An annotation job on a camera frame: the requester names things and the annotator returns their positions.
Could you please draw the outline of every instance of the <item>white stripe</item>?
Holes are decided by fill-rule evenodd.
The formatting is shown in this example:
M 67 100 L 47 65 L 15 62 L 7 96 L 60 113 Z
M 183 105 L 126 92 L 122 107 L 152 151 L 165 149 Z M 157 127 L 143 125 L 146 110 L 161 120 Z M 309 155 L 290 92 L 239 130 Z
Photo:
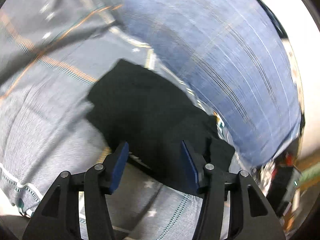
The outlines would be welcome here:
M 202 104 L 201 104 L 201 101 L 197 99 L 197 102 L 198 102 L 198 105 L 201 107 L 201 109 L 202 109 L 203 111 L 205 111 L 205 109 L 203 108 L 203 106 L 202 106 Z
M 137 41 L 133 38 L 130 38 L 129 36 L 127 36 L 126 34 L 124 34 L 121 30 L 119 30 L 119 28 L 115 27 L 115 26 L 112 26 L 110 28 L 110 31 L 113 33 L 113 34 L 117 34 L 119 35 L 120 38 L 122 38 L 123 40 L 127 41 L 128 43 L 132 44 L 132 45 L 135 45 L 139 48 L 151 48 L 151 46 L 148 44 L 148 43 L 145 43 L 145 42 L 141 42 L 141 41 Z
M 195 95 L 195 94 L 193 93 L 193 90 L 191 90 L 191 89 L 188 88 L 188 87 L 187 87 L 186 89 L 187 89 L 187 91 L 188 91 L 189 94 L 191 94 L 191 95 L 193 95 L 193 96 Z
M 137 240 L 137 239 L 133 239 L 131 237 L 126 237 L 124 240 Z
M 291 129 L 291 116 L 290 116 L 290 107 L 289 107 L 289 101 L 288 101 L 288 97 L 287 97 L 287 93 L 285 92 L 285 89 L 283 87 L 283 84 L 282 84 L 282 80 L 280 78 L 280 75 L 279 75 L 279 72 L 278 72 L 278 69 L 276 68 L 276 64 L 275 62 L 273 61 L 273 58 L 271 57 L 270 55 L 270 52 L 269 50 L 267 49 L 267 47 L 265 46 L 265 44 L 263 43 L 262 39 L 260 38 L 260 36 L 257 34 L 257 32 L 255 31 L 255 29 L 248 23 L 248 21 L 246 20 L 246 18 L 234 7 L 232 6 L 232 4 L 230 4 L 228 2 L 228 0 L 225 0 L 233 9 L 235 9 L 235 11 L 242 17 L 242 19 L 249 25 L 249 27 L 254 31 L 254 33 L 257 35 L 257 37 L 259 38 L 259 40 L 261 41 L 261 43 L 263 44 L 264 48 L 266 49 L 267 53 L 269 54 L 271 60 L 272 60 L 272 63 L 275 67 L 275 70 L 277 71 L 277 74 L 278 74 L 278 77 L 279 77 L 279 81 L 281 83 L 281 86 L 283 88 L 283 91 L 284 91 L 284 94 L 285 94 L 285 97 L 287 99 L 287 104 L 288 104 L 288 110 L 289 110 L 289 129 Z
M 243 165 L 243 163 L 242 163 L 242 161 L 240 160 L 240 158 L 239 158 L 239 154 L 237 153 L 237 152 L 235 152 L 235 156 L 236 156 L 236 159 L 237 159 L 237 161 L 238 161 L 238 163 L 239 163 L 239 165 L 240 165 L 240 167 L 241 167 L 241 169 L 243 169 L 243 170 L 247 170 L 246 168 L 245 168 L 245 166 Z
M 16 187 L 17 188 L 24 188 L 25 186 L 28 186 L 36 195 L 37 197 L 41 200 L 43 198 L 43 195 L 40 193 L 40 191 L 31 183 L 26 183 L 26 184 L 21 184 L 19 182 L 19 180 L 14 177 L 13 175 L 11 175 L 2 165 L 2 163 L 0 163 L 0 169 L 2 170 L 2 172 L 11 180 L 13 180 L 14 182 L 17 183 Z
M 244 77 L 244 75 L 240 72 L 240 70 L 236 67 L 236 64 L 234 64 L 233 63 L 233 61 L 231 60 L 231 58 L 230 57 L 228 57 L 228 55 L 226 55 L 225 54 L 225 52 L 218 46 L 218 45 L 216 45 L 218 48 L 219 48 L 219 50 L 221 50 L 221 52 L 230 60 L 230 62 L 234 65 L 234 67 L 237 69 L 237 71 L 241 74 L 241 76 L 244 78 L 244 80 L 247 82 L 247 80 L 246 80 L 246 78 Z M 253 96 L 254 96 L 254 98 L 255 98 L 255 100 L 256 100 L 256 102 L 257 102 L 257 104 L 258 104 L 258 106 L 260 107 L 260 109 L 261 109 L 261 111 L 262 111 L 262 113 L 263 113 L 263 115 L 264 115 L 264 118 L 266 119 L 266 121 L 267 121 L 267 123 L 268 123 L 268 126 L 269 126 L 269 132 L 270 132 L 270 134 L 271 134 L 271 137 L 273 138 L 273 135 L 272 135 L 272 131 L 271 131 L 271 126 L 270 126 L 270 122 L 269 122 L 269 120 L 268 120 L 268 118 L 267 118 L 267 116 L 266 116 L 266 114 L 264 113 L 264 111 L 263 111 L 263 109 L 262 109 L 262 107 L 261 107 L 261 105 L 259 104 L 259 102 L 258 102 L 258 100 L 257 100 L 257 98 L 256 98 L 256 96 L 255 96 L 255 94 L 253 93 L 253 91 L 252 91 L 252 89 L 251 89 L 251 87 L 250 87 L 250 85 L 249 85 L 249 83 L 247 82 L 247 84 L 248 84 L 248 86 L 249 86 L 249 88 L 250 88 L 250 90 L 251 90 L 251 93 L 253 94 Z
M 153 50 L 150 55 L 150 62 L 149 62 L 149 69 L 154 70 L 155 69 L 155 63 L 156 63 L 156 54 L 153 53 Z
M 81 212 L 83 207 L 84 207 L 84 192 L 82 192 L 82 196 L 79 199 L 79 212 Z
M 173 74 L 165 65 L 160 64 L 160 68 L 162 68 L 164 71 L 168 72 L 170 75 L 172 75 L 180 84 L 185 85 L 184 82 L 182 82 L 175 74 Z
M 30 217 L 30 218 L 31 218 L 32 213 L 33 213 L 33 211 L 31 209 L 28 209 L 26 211 L 27 216 Z
M 198 93 L 198 94 L 201 94 L 205 99 L 208 100 L 208 102 L 209 102 L 209 103 L 213 106 L 213 108 L 215 109 L 215 112 L 218 113 L 218 112 L 219 112 L 219 111 L 218 111 L 218 108 L 214 105 L 214 103 L 212 103 L 204 94 L 202 94 L 199 89 L 196 89 L 196 90 L 197 90 L 197 93 Z M 222 120 L 222 119 L 227 120 L 227 119 L 223 116 L 222 113 L 220 113 L 219 115 L 222 117 L 221 120 Z
M 153 49 L 148 49 L 147 52 L 147 58 L 146 58 L 146 63 L 145 63 L 145 68 L 149 69 L 150 68 L 150 61 L 151 61 L 151 55 L 153 53 Z
M 79 218 L 85 220 L 85 215 L 79 214 Z M 117 231 L 120 231 L 120 232 L 124 232 L 124 233 L 128 233 L 128 234 L 131 233 L 131 231 L 130 231 L 130 230 L 127 230 L 127 229 L 123 229 L 123 228 L 119 228 L 119 227 L 115 227 L 115 226 L 112 226 L 112 228 L 113 228 L 114 230 L 117 230 Z

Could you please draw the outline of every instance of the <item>gray cloth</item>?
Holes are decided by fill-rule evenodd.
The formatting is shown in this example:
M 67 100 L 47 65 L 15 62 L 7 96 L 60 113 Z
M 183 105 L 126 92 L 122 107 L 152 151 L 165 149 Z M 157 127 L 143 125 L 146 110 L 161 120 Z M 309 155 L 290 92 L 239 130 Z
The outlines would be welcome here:
M 118 9 L 116 0 L 7 0 L 0 10 L 0 187 L 23 215 L 32 215 L 60 172 L 84 172 L 106 155 L 85 119 L 92 108 L 85 98 L 119 58 L 167 78 L 213 114 L 148 44 L 114 25 Z M 128 164 L 107 202 L 118 239 L 160 240 L 191 239 L 202 200 Z M 83 195 L 79 205 L 87 239 Z

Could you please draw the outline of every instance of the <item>fabric pile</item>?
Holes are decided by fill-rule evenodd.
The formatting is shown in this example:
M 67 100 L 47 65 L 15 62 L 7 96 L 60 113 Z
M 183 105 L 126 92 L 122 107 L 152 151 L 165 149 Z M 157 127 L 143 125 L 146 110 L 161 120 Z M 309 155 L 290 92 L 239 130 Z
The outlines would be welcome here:
M 165 78 L 125 60 L 104 75 L 88 99 L 88 120 L 114 151 L 121 141 L 148 166 L 154 179 L 193 194 L 181 161 L 181 142 L 228 171 L 235 149 L 218 137 L 216 117 L 194 106 Z

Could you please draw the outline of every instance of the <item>white wall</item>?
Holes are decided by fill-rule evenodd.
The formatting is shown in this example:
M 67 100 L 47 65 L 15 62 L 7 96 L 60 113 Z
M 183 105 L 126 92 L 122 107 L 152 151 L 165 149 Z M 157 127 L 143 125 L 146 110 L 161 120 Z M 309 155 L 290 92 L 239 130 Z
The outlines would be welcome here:
M 15 215 L 20 216 L 18 208 L 12 206 L 7 198 L 7 196 L 0 189 L 0 216 L 3 215 Z
M 320 32 L 301 0 L 263 0 L 285 28 L 301 75 L 306 126 L 301 157 L 320 148 Z

